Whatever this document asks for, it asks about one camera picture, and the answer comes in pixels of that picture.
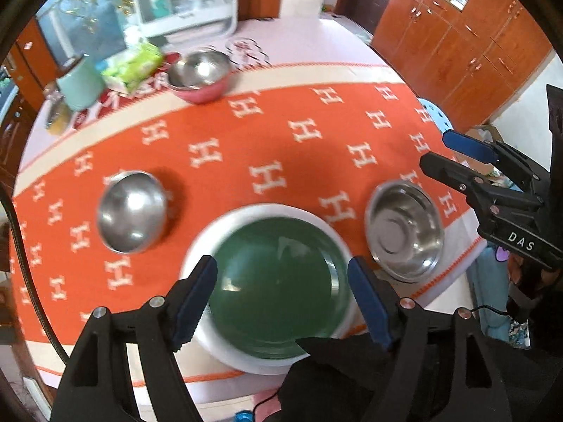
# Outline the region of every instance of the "orange tablecloth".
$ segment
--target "orange tablecloth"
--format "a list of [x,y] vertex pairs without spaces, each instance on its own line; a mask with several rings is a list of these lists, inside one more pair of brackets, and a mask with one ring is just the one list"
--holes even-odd
[[[330,77],[334,67],[307,68]],[[284,67],[278,77],[285,70],[296,71]],[[165,294],[196,235],[236,207],[272,202],[308,210],[330,222],[359,255],[369,255],[363,214],[383,181],[419,182],[445,227],[459,219],[468,210],[463,196],[418,167],[428,150],[453,155],[410,89],[350,82],[251,89],[198,107],[159,92],[61,142],[43,157],[50,162],[33,163],[16,186],[17,211],[34,281],[61,342],[75,343],[94,307],[135,309]],[[167,107],[179,109],[124,124],[140,112],[157,115]],[[102,136],[94,138],[94,132]],[[122,256],[103,246],[95,216],[108,177],[129,169],[162,182],[169,192],[170,226],[147,251]],[[475,247],[476,241],[464,240],[455,262]],[[424,284],[404,284],[403,294],[423,294],[453,266]],[[17,263],[13,282],[26,339],[46,343]]]

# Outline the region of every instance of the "mug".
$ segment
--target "mug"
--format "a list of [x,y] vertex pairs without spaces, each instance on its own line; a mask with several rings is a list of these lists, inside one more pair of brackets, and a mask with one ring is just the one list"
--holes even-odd
[[64,64],[58,89],[73,111],[82,111],[92,106],[106,86],[89,56],[72,57]]

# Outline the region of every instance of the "bowl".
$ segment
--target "bowl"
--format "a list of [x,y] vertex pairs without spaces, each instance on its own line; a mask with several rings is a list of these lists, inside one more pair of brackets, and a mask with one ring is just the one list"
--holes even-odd
[[103,243],[119,254],[145,250],[162,234],[166,206],[165,191],[151,174],[128,171],[115,175],[97,211]]
[[232,368],[287,373],[307,356],[295,339],[341,338],[353,324],[350,250],[310,212],[280,204],[230,211],[196,237],[180,277],[205,254],[219,276],[194,337]]
[[231,61],[223,52],[199,49],[170,64],[168,84],[182,100],[193,104],[209,103],[226,92],[232,70]]
[[391,181],[378,186],[364,220],[373,258],[394,279],[418,282],[439,261],[444,246],[440,213],[417,185]]

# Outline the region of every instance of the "green plate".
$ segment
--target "green plate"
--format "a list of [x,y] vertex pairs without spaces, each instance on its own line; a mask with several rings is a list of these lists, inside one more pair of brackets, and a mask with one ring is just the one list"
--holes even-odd
[[268,218],[235,231],[214,252],[213,323],[235,348],[258,358],[303,354],[298,338],[330,337],[350,304],[340,248],[292,218]]

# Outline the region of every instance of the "overturned metal bowl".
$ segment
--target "overturned metal bowl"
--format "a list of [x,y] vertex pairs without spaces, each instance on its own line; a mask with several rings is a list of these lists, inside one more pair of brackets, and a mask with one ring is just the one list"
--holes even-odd
[[208,103],[226,92],[232,70],[231,61],[223,52],[199,49],[171,64],[168,83],[174,94],[183,100]]
[[162,185],[151,174],[128,171],[115,175],[97,211],[103,243],[120,254],[148,248],[164,229],[166,201]]
[[424,279],[444,246],[438,209],[420,187],[407,181],[377,187],[365,210],[365,235],[373,258],[402,282]]

